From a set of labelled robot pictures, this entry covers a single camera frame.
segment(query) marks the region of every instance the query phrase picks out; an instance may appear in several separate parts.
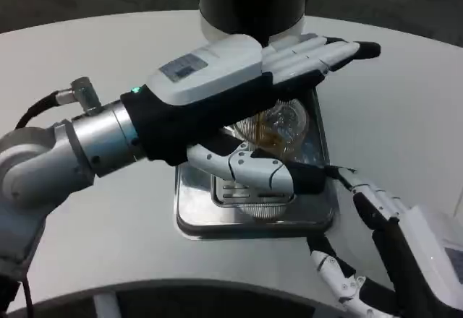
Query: round table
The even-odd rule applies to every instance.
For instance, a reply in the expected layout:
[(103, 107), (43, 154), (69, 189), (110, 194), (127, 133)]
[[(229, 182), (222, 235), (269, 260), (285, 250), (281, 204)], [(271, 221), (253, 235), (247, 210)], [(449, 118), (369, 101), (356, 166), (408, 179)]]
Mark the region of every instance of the round table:
[[(33, 102), (77, 77), (89, 76), (103, 103), (116, 100), (162, 64), (206, 44), (202, 27), (196, 11), (146, 12), (0, 35), (0, 134), (12, 130)], [(409, 205), (456, 214), (463, 187), (463, 50), (316, 17), (306, 18), (304, 31), (383, 46), (379, 59), (353, 62), (318, 87), (331, 161), (361, 169)], [(31, 125), (47, 127), (80, 113), (77, 105), (65, 106)], [(339, 305), (303, 238), (185, 238), (174, 219), (174, 171), (145, 160), (97, 179), (56, 209), (29, 271), (34, 302), (186, 278), (258, 285)], [(339, 203), (341, 217), (328, 232), (334, 246), (388, 284), (349, 194), (339, 190)], [(24, 305), (20, 291), (10, 310)]]

